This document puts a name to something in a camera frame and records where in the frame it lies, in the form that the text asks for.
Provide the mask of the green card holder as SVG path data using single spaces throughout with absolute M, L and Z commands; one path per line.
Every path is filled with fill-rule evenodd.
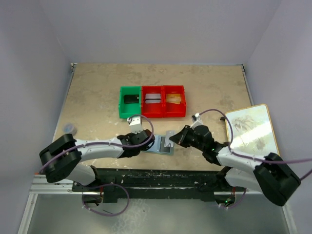
M 174 153 L 174 143 L 169 140 L 169 136 L 155 135 L 153 144 L 149 145 L 149 149 L 144 151 L 159 155 L 172 155 Z

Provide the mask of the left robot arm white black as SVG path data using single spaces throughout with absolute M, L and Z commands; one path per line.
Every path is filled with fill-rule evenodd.
M 97 169 L 83 165 L 82 162 L 137 156 L 154 140 L 153 130 L 148 129 L 109 140 L 79 140 L 72 134 L 64 134 L 40 152 L 42 168 L 39 173 L 45 175 L 49 183 L 68 179 L 80 183 L 89 191 L 95 191 L 100 187 Z

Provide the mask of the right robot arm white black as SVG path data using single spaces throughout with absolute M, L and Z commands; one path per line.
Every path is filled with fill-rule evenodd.
M 205 125 L 186 125 L 169 139 L 184 148 L 200 150 L 209 163 L 228 169 L 216 182 L 223 191 L 231 187 L 251 189 L 261 192 L 271 203 L 284 206 L 301 185 L 300 178 L 279 155 L 239 156 L 228 145 L 215 141 Z

